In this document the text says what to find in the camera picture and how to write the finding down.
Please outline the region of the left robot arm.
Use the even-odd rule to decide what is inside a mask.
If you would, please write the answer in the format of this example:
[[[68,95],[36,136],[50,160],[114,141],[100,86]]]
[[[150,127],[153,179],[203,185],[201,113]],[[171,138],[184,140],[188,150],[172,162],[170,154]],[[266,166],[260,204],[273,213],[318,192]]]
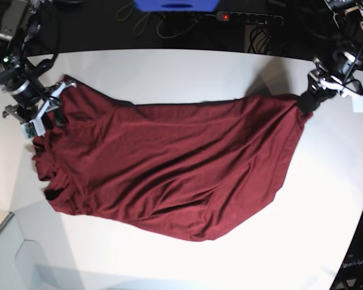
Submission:
[[[315,56],[315,69],[297,106],[310,114],[335,95],[349,97],[354,112],[363,113],[363,86],[354,73],[363,65],[363,1],[294,1],[303,27],[327,48]]]

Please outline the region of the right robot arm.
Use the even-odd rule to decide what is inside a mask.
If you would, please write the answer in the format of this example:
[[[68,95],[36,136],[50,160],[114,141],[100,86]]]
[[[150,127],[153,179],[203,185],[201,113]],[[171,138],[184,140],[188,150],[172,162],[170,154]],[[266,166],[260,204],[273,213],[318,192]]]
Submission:
[[[48,48],[39,38],[44,16],[54,20],[55,43]],[[42,112],[39,102],[52,111],[57,125],[67,119],[53,87],[39,78],[52,69],[61,48],[62,24],[55,1],[0,1],[0,87],[15,105],[5,107],[2,116],[30,123]]]

